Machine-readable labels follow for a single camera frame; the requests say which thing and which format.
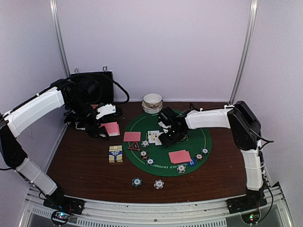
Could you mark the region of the two of clubs card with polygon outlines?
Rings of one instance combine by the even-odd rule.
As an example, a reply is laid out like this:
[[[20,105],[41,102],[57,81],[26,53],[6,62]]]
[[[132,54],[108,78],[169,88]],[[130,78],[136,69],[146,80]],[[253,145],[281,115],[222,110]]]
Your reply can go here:
[[[157,132],[158,131],[148,131],[147,132],[147,134],[148,134],[148,142],[150,144],[155,143],[155,136],[157,135]]]

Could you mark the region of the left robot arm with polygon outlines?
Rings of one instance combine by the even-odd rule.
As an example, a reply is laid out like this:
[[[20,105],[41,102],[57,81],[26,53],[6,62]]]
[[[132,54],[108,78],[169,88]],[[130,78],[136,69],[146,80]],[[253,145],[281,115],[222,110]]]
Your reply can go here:
[[[0,152],[5,164],[37,187],[58,210],[68,206],[63,188],[29,159],[17,137],[49,112],[64,106],[66,123],[79,122],[91,138],[108,140],[109,134],[103,123],[110,117],[121,116],[123,111],[115,104],[102,103],[101,96],[102,86],[94,77],[74,74],[53,82],[0,116]]]

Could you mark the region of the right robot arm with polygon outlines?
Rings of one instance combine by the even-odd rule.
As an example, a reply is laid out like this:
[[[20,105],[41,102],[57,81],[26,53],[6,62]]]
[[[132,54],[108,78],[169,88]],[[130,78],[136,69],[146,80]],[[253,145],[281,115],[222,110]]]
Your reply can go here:
[[[158,124],[164,130],[159,140],[165,147],[184,139],[189,130],[230,129],[245,164],[247,189],[242,203],[246,208],[252,209],[261,201],[264,191],[262,150],[271,141],[262,137],[261,123],[244,101],[208,110],[190,105],[189,109],[179,114],[166,107],[158,114]]]

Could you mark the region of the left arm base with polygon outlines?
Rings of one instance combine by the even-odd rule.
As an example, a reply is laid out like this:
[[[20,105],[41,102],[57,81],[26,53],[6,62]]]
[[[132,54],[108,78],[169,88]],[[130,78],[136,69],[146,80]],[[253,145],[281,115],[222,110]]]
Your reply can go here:
[[[43,205],[54,209],[51,213],[51,221],[56,226],[67,224],[74,215],[81,215],[84,209],[85,201],[71,197],[64,197],[66,205],[54,205],[48,199],[44,199]]]

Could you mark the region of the dark chips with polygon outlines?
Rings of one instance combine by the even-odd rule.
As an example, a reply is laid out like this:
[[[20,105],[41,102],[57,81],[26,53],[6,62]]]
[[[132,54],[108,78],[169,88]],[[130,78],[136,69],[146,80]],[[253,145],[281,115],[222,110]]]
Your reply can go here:
[[[202,148],[202,149],[201,149],[201,153],[202,153],[203,155],[207,155],[207,154],[209,153],[209,150],[208,150],[207,148]]]
[[[155,164],[155,160],[154,160],[153,158],[148,158],[148,159],[146,160],[146,164],[147,164],[148,166],[152,166],[152,165]]]

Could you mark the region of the blue round dealer button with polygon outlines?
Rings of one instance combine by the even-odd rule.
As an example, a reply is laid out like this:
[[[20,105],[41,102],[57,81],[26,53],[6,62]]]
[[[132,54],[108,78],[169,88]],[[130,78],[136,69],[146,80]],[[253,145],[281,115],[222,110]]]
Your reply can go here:
[[[196,165],[196,160],[193,158],[191,161],[188,162],[189,166],[195,166]]]

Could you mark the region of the black red triangle all-in marker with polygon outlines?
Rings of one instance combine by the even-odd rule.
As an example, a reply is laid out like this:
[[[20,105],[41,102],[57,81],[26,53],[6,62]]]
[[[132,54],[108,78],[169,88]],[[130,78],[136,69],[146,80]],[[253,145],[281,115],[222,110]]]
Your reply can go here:
[[[128,147],[128,150],[140,151],[140,146],[137,141],[135,141],[132,145]]]

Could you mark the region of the brown chips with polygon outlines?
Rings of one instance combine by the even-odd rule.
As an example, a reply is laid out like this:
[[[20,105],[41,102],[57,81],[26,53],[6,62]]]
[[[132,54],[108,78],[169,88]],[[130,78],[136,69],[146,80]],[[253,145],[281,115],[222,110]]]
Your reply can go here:
[[[204,156],[203,156],[202,154],[196,154],[196,155],[195,155],[195,159],[196,159],[197,161],[200,161],[200,160],[203,160],[203,159],[204,159]]]
[[[148,152],[145,151],[145,150],[140,151],[139,155],[140,155],[140,158],[143,159],[143,160],[146,160],[149,157]]]

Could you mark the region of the pink playing card deck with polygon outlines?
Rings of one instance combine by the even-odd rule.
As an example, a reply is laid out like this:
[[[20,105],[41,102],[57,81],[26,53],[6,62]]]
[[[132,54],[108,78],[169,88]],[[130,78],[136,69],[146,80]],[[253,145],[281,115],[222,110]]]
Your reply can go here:
[[[103,126],[105,127],[105,129],[110,137],[120,135],[119,124],[117,122],[104,123],[104,124],[101,124],[100,127],[103,127]]]

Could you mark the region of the light blue chip stack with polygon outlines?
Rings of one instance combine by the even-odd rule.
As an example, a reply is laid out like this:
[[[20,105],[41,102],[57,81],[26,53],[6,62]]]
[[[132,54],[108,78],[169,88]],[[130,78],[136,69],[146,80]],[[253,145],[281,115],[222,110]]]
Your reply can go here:
[[[154,187],[156,189],[162,189],[164,187],[164,182],[162,180],[156,180],[154,182]]]

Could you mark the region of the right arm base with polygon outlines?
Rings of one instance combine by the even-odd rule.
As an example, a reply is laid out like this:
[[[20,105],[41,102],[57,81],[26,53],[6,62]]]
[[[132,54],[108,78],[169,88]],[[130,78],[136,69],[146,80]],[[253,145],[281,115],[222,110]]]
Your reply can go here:
[[[261,219],[260,207],[267,205],[264,190],[246,190],[246,195],[226,201],[230,214],[240,213],[246,224],[257,224]]]

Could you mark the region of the two of spades card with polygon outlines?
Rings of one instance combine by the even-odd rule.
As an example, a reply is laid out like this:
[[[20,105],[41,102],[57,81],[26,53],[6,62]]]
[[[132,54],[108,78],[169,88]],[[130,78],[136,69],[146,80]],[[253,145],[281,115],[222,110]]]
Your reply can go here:
[[[162,145],[160,139],[159,139],[159,136],[162,134],[162,132],[160,131],[156,131],[154,136],[155,136],[155,145],[156,146],[159,146],[159,145]]]

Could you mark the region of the dark blue chip stack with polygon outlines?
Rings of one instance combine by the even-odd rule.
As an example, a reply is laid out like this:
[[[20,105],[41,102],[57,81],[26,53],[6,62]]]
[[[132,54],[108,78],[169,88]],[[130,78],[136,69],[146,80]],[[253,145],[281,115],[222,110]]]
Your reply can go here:
[[[143,183],[143,181],[141,178],[136,177],[136,178],[132,179],[132,186],[134,186],[134,187],[139,187],[142,185],[142,183]]]

